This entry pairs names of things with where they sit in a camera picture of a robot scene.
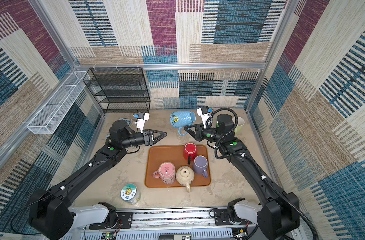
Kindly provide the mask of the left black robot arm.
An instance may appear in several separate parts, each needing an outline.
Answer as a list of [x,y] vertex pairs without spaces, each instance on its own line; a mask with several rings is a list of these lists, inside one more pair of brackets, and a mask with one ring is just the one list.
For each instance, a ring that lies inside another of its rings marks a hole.
[[87,225],[116,227],[119,217],[113,205],[99,202],[72,208],[72,203],[99,176],[116,166],[128,148],[153,146],[166,136],[166,132],[151,129],[137,133],[126,121],[115,121],[105,145],[85,165],[57,185],[31,195],[28,224],[50,240],[59,240],[70,230]]

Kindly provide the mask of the red mug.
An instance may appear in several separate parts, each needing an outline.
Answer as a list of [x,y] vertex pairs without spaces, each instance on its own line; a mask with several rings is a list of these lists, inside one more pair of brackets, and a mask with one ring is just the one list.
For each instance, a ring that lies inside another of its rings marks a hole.
[[194,162],[197,156],[197,146],[193,143],[187,143],[183,149],[184,158],[187,160],[187,164],[190,165]]

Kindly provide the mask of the light green mug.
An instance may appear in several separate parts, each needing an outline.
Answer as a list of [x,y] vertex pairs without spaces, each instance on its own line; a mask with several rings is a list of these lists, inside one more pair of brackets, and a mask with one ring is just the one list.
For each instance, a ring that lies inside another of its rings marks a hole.
[[237,135],[240,133],[242,127],[244,126],[245,124],[245,120],[241,117],[237,117],[237,125],[236,125],[236,128],[234,130],[234,133]]

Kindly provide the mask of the brown plastic tray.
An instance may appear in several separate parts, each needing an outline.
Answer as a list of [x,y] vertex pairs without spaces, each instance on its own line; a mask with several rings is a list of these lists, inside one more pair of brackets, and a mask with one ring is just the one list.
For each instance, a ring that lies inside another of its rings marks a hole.
[[[204,145],[197,146],[197,155],[204,156],[209,161],[207,154],[207,148]],[[182,166],[187,166],[187,160],[184,158],[184,145],[175,146],[154,146],[149,150],[148,163],[146,169],[145,186],[148,188],[168,188],[168,187],[184,187],[180,185],[177,180],[167,185],[160,179],[155,179],[153,173],[159,169],[160,165],[164,162],[170,162],[174,164],[176,170]],[[205,178],[202,175],[195,174],[195,178],[191,187],[206,187],[211,183],[210,172],[208,177]]]

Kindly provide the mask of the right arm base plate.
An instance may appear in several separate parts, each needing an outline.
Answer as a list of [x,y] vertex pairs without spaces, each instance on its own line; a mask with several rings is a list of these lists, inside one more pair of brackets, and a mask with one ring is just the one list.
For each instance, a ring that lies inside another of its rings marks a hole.
[[216,226],[226,226],[226,225],[246,225],[248,221],[233,221],[227,212],[227,209],[213,208],[209,211],[209,216],[214,219]]

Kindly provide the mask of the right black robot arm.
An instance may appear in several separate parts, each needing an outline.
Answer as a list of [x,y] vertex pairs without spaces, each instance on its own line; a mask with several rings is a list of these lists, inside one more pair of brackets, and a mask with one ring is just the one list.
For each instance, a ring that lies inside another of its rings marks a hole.
[[229,222],[249,221],[256,224],[269,240],[288,240],[288,233],[300,225],[299,213],[294,209],[299,206],[299,199],[294,193],[287,194],[266,175],[246,145],[234,135],[233,126],[232,117],[221,114],[214,128],[195,124],[185,126],[184,130],[198,142],[214,143],[213,148],[241,172],[258,197],[259,204],[248,203],[244,198],[229,202]]

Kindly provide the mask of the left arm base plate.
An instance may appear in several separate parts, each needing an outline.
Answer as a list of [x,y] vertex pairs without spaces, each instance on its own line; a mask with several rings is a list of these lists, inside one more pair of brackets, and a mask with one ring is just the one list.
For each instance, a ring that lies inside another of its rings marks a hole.
[[113,223],[91,224],[88,226],[89,230],[118,230],[130,229],[132,225],[133,212],[118,212],[114,218]]

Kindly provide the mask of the blue dotted mug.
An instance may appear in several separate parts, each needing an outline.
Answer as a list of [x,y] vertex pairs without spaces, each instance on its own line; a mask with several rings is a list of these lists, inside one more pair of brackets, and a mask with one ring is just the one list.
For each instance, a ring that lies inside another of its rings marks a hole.
[[195,121],[195,113],[191,111],[176,111],[170,115],[170,123],[172,127],[178,129],[178,132],[181,136],[186,135],[186,133],[182,134],[182,129],[185,126],[192,125]]

